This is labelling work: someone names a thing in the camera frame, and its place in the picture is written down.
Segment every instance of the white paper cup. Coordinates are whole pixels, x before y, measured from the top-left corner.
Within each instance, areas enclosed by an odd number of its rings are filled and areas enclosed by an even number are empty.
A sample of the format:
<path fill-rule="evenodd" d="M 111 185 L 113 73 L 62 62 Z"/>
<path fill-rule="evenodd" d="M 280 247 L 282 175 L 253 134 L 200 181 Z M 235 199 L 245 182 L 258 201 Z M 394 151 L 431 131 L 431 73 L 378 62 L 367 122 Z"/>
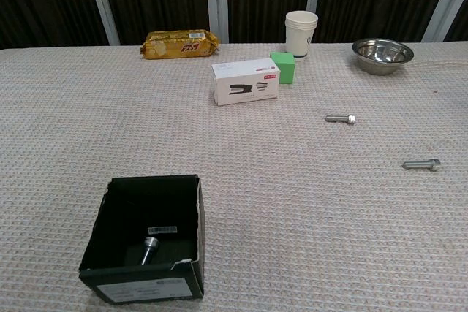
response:
<path fill-rule="evenodd" d="M 296 61 L 309 54 L 309 44 L 319 18 L 313 12 L 292 11 L 286 14 L 286 52 L 292 53 Z"/>

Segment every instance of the hex bolt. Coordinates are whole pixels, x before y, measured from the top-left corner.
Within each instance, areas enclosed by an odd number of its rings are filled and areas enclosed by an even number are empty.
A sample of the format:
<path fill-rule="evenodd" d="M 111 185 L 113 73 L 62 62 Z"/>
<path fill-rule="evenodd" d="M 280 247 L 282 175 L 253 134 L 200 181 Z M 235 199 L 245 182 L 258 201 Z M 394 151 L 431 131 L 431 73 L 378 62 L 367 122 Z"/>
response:
<path fill-rule="evenodd" d="M 159 241 L 155 237 L 146 237 L 145 253 L 140 260 L 140 265 L 146 265 L 151 261 L 151 257 L 156 252 L 159 246 Z"/>
<path fill-rule="evenodd" d="M 345 122 L 348 124 L 356 123 L 356 116 L 355 115 L 348 115 L 348 116 L 326 116 L 325 121 L 327 122 Z"/>
<path fill-rule="evenodd" d="M 437 171 L 442 167 L 438 159 L 430 159 L 427 161 L 407 161 L 403 162 L 403 168 L 410 170 L 412 168 L 427 168 L 430 171 Z"/>

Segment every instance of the black cardboard box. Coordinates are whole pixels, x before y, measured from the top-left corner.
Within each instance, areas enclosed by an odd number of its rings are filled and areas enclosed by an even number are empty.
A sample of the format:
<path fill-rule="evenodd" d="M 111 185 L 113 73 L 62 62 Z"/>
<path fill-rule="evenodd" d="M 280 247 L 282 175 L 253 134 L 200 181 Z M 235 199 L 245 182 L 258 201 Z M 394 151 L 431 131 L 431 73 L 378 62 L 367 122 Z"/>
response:
<path fill-rule="evenodd" d="M 205 215 L 196 175 L 113 178 L 80 265 L 80 279 L 109 303 L 203 297 Z M 159 248 L 139 265 L 144 240 Z"/>

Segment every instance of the wafer package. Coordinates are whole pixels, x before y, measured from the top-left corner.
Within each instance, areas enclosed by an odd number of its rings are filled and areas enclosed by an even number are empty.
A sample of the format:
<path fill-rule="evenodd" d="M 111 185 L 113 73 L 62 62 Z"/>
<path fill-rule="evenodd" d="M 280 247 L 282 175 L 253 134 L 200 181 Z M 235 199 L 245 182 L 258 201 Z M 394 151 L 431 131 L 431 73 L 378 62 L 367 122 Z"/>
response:
<path fill-rule="evenodd" d="M 219 46 L 219 39 L 209 31 L 150 32 L 146 37 L 141 54 L 144 58 L 196 58 L 210 56 Z"/>

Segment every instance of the green block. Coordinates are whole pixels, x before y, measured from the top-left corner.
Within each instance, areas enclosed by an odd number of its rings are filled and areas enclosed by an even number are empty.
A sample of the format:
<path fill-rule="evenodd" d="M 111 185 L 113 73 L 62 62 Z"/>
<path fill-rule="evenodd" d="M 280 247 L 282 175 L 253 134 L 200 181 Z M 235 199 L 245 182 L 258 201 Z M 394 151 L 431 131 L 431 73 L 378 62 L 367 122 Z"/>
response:
<path fill-rule="evenodd" d="M 291 84 L 294 81 L 295 59 L 291 53 L 270 53 L 270 58 L 278 66 L 281 74 L 280 84 Z"/>

